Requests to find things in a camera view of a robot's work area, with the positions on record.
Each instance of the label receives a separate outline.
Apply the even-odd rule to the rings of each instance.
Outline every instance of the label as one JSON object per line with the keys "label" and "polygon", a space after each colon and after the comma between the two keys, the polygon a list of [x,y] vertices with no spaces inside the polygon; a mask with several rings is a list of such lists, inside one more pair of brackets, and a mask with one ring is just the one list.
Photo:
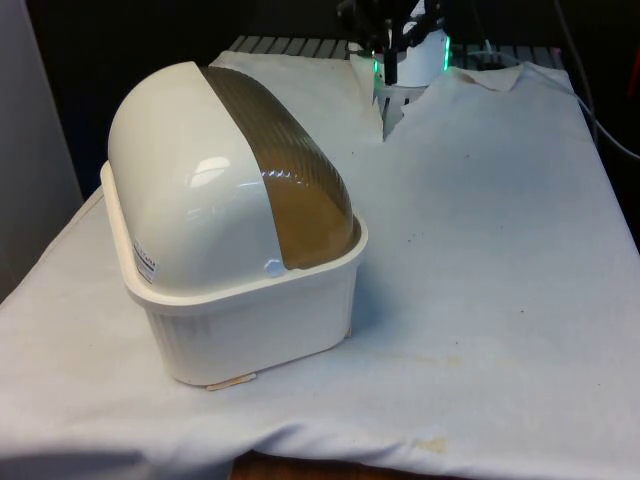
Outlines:
{"label": "label", "polygon": [[158,262],[144,251],[138,240],[133,242],[133,256],[136,260],[136,268],[138,272],[140,272],[140,275],[142,275],[147,282],[153,283],[153,277],[158,269]]}

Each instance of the green led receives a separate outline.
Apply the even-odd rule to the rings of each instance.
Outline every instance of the green led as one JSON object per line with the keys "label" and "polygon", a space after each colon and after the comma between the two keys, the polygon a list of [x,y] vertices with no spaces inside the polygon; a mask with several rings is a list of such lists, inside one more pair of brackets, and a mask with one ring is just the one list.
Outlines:
{"label": "green led", "polygon": [[449,58],[451,58],[451,37],[447,37],[447,41],[444,44],[444,65],[442,70],[446,71],[449,68]]}

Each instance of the wrinkled cloth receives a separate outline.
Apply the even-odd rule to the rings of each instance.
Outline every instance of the wrinkled cloth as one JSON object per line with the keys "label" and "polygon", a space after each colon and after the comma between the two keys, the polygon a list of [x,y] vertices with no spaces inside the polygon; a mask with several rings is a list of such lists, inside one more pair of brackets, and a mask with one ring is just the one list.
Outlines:
{"label": "wrinkled cloth", "polygon": [[366,220],[353,336],[233,388],[174,381],[97,192],[0,308],[0,477],[195,478],[249,449],[638,477],[640,261],[575,98],[526,69],[508,92],[446,73],[381,143],[348,62],[216,63],[283,102]]}

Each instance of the table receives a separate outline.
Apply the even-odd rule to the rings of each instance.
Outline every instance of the table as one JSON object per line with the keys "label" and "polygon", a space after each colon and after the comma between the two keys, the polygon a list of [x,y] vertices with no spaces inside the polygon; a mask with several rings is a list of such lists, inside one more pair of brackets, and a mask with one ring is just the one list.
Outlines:
{"label": "table", "polygon": [[235,461],[229,480],[455,480],[453,477],[416,475],[394,470],[352,465],[277,458],[247,453]]}

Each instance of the translucent brown plastic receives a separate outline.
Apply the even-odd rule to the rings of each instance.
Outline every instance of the translucent brown plastic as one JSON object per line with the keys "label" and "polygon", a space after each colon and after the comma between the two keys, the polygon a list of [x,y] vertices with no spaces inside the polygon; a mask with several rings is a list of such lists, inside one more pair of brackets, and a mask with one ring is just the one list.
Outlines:
{"label": "translucent brown plastic", "polygon": [[360,231],[349,195],[302,125],[253,78],[220,67],[202,73],[256,157],[285,267],[311,268],[351,250]]}

